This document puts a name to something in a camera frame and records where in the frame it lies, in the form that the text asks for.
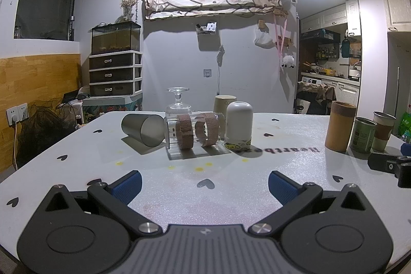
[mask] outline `white plush toy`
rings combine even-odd
[[[294,67],[294,57],[292,57],[291,55],[287,55],[284,56],[283,58],[283,64],[281,65],[283,67],[289,67],[289,68],[293,68]]]

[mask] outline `white table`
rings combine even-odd
[[[350,149],[346,154],[326,149],[328,116],[257,113],[252,145],[263,152],[240,156],[217,145],[213,156],[199,147],[194,151],[197,157],[181,159],[180,154],[168,155],[164,143],[147,148],[127,137],[121,120],[128,113],[104,114],[0,184],[0,245],[17,258],[18,238],[54,184],[81,191],[91,180],[100,178],[109,184],[134,169],[142,175],[143,188],[129,206],[164,230],[170,223],[241,223],[247,229],[281,207],[268,190],[270,172],[279,170],[300,184],[312,181],[324,190],[341,190],[347,183],[359,185],[393,239],[390,267],[410,252],[411,189],[398,188],[393,175],[370,170],[367,161],[355,158]],[[401,144],[391,136],[387,151],[400,154]],[[67,159],[57,159],[63,155]],[[343,179],[336,182],[333,175]],[[215,188],[197,187],[204,179],[210,179]],[[6,205],[16,197],[15,207]]]

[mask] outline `green metal can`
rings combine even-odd
[[[362,154],[369,154],[376,126],[377,123],[372,120],[364,117],[356,117],[351,135],[350,148]]]

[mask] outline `brown cloth band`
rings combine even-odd
[[[203,113],[207,126],[207,134],[204,131],[204,122],[197,121],[194,125],[196,137],[200,140],[202,147],[214,145],[218,140],[219,125],[214,113]]]
[[[193,125],[189,114],[177,115],[175,135],[180,149],[191,149],[194,145]]]
[[[347,102],[333,101],[331,105],[331,112],[344,116],[355,117],[357,106],[349,104]]]
[[[382,124],[377,123],[374,136],[383,141],[388,141],[390,139],[393,128],[394,126],[383,126]]]

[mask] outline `wooden wall panel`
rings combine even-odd
[[[6,109],[62,98],[79,88],[80,78],[80,54],[0,59],[0,172],[12,164],[13,156],[14,129],[7,123]]]

